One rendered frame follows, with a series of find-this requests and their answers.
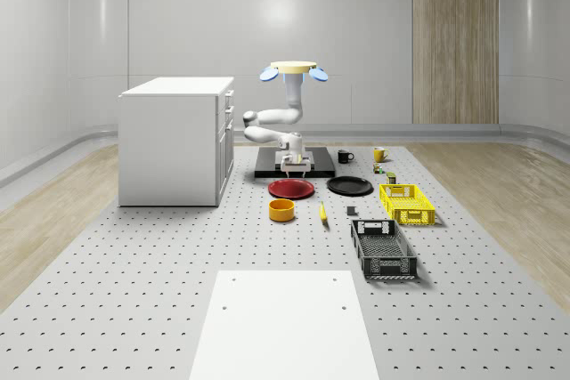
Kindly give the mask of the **black stove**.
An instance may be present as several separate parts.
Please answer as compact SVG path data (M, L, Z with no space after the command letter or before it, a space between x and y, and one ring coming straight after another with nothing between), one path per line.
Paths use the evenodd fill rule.
M312 162L311 170L302 174L292 172L286 175L281 170L280 150L272 147L260 147L258 151L256 178L332 178L336 175L335 166L325 147L307 147Z

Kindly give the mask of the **white cabinet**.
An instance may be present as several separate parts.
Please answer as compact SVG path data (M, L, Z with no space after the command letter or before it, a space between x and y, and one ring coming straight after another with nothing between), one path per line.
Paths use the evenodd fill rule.
M218 206L233 164L232 77L157 77L118 98L121 206Z

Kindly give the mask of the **black plate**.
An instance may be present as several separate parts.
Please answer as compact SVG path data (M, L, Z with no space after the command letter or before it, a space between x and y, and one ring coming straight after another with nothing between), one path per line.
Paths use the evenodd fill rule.
M373 186L368 180L353 176L330 178L327 187L336 194L348 197L366 196L373 192Z

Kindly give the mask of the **yellow basket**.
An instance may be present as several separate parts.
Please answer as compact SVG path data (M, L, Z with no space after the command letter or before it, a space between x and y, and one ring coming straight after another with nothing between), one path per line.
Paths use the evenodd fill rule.
M435 208L415 184L381 184L379 198L390 219L400 224L434 224Z

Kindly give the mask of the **yellow bowl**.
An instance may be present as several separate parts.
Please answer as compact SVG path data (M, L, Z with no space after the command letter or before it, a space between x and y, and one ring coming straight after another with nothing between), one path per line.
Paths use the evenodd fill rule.
M276 222L288 222L295 216L295 204L286 198L277 198L269 203L269 217Z

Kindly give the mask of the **white board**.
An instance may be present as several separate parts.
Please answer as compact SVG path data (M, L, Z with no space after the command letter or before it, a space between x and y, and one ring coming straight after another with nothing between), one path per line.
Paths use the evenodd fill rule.
M379 380L350 271L219 271L190 380Z

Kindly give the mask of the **red plate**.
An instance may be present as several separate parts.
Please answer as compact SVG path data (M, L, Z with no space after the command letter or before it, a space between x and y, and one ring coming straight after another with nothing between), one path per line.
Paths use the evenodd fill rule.
M271 182L268 191L276 198L297 200L311 197L314 186L307 180L288 178Z

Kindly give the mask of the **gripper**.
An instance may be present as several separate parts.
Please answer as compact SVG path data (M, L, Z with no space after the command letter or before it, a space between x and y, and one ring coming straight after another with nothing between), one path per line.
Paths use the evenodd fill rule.
M301 173L305 176L311 171L311 161L309 158L302 158L300 161L293 161L292 158L283 158L281 160L281 171L289 176L290 173Z

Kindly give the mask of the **dark grey basket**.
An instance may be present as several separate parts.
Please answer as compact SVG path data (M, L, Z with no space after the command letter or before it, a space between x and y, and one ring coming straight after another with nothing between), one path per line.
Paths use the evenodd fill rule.
M352 220L351 234L366 277L417 276L417 255L394 220Z

